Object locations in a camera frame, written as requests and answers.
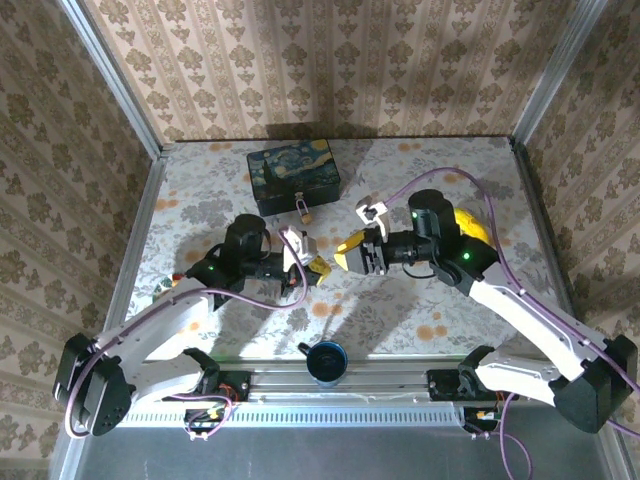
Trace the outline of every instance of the patterned wallpaper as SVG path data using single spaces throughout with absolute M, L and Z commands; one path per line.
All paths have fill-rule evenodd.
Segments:
M 527 147 L 578 314 L 640 344 L 640 2 L 609 1 Z
M 156 134 L 509 135 L 576 0 L 86 0 Z
M 0 478 L 46 477 L 60 352 L 102 326 L 149 161 L 56 3 L 1 1 Z

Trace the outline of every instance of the floral tablecloth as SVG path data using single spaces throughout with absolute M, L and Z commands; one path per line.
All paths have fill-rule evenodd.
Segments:
M 212 245 L 240 213 L 258 213 L 251 193 L 246 155 L 287 142 L 242 141 L 183 143 L 168 159 L 128 312 L 134 315 L 151 302 L 158 282 L 184 272 Z M 222 309 L 194 321 L 160 349 L 154 358 L 177 354 L 186 346 L 224 358 L 298 358 L 296 345 L 333 339 L 351 359 L 381 355 L 466 354 L 478 345 L 497 346 L 515 330 L 487 308 L 437 280 L 413 280 L 399 267 L 385 277 L 344 272 L 333 261 L 338 244 L 362 227 L 354 212 L 366 195 L 384 200 L 420 173 L 457 166 L 480 178 L 495 201 L 500 240 L 516 271 L 544 295 L 555 298 L 533 219 L 525 199 L 513 153 L 506 138 L 439 138 L 331 140 L 341 182 L 341 199 L 311 209 L 313 222 L 304 229 L 333 272 L 310 290 L 306 306 L 273 313 L 230 301 Z M 464 178 L 440 175 L 423 188 L 437 188 L 455 206 L 487 222 L 478 192 Z M 410 228 L 406 200 L 390 211 L 391 228 Z M 297 212 L 266 218 L 274 232 L 293 224 Z M 415 266 L 417 274 L 427 266 Z M 247 282 L 245 293 L 290 303 L 297 293 L 279 299 L 275 282 Z

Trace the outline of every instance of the blue mug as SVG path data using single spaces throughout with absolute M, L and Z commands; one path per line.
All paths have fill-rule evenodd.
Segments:
M 307 370 L 322 387 L 337 385 L 347 371 L 347 352 L 335 342 L 320 342 L 310 347 L 306 343 L 298 345 L 307 357 Z

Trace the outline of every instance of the black tin box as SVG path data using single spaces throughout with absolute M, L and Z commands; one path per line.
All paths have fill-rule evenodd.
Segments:
M 340 174 L 326 140 L 312 140 L 247 155 L 253 196 L 263 217 L 340 198 Z

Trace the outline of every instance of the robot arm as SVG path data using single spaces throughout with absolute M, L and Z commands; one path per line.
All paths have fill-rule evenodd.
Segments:
M 362 211 L 373 211 L 359 204 Z M 338 247 L 336 262 L 361 274 L 386 274 L 390 265 L 428 261 L 436 278 L 493 310 L 525 335 L 549 359 L 531 360 L 489 346 L 475 349 L 459 365 L 460 390 L 475 398 L 508 391 L 555 406 L 576 427 L 597 432 L 630 395 L 631 388 L 586 342 L 599 347 L 629 375 L 636 376 L 637 347 L 626 337 L 610 341 L 578 322 L 520 282 L 514 289 L 496 250 L 461 232 L 450 202 L 437 190 L 409 198 L 413 230 L 393 232 L 384 241 L 379 227 L 362 230 Z M 375 215 L 367 220 L 377 222 Z M 579 341 L 524 299 L 545 308 L 586 337 Z
M 237 400 L 246 398 L 251 373 L 221 371 L 211 357 L 198 349 L 186 349 L 166 361 L 145 360 L 181 329 L 206 318 L 230 298 L 211 295 L 205 291 L 207 288 L 238 293 L 244 289 L 246 278 L 255 278 L 279 281 L 282 295 L 287 295 L 301 283 L 302 274 L 293 265 L 291 252 L 261 252 L 265 232 L 266 224 L 260 217 L 236 217 L 224 243 L 196 262 L 186 278 L 157 302 L 93 339 L 82 334 L 72 337 L 61 356 L 53 389 L 55 399 L 70 407 L 71 417 L 92 435 L 103 435 L 115 428 L 134 403 L 179 393 L 226 395 L 221 387 L 231 388 Z M 293 227 L 284 237 L 301 261 L 308 285 L 319 285 L 330 268 L 317 255 L 315 241 Z M 85 370 L 86 381 L 78 386 Z M 77 394 L 69 406 L 72 391 Z

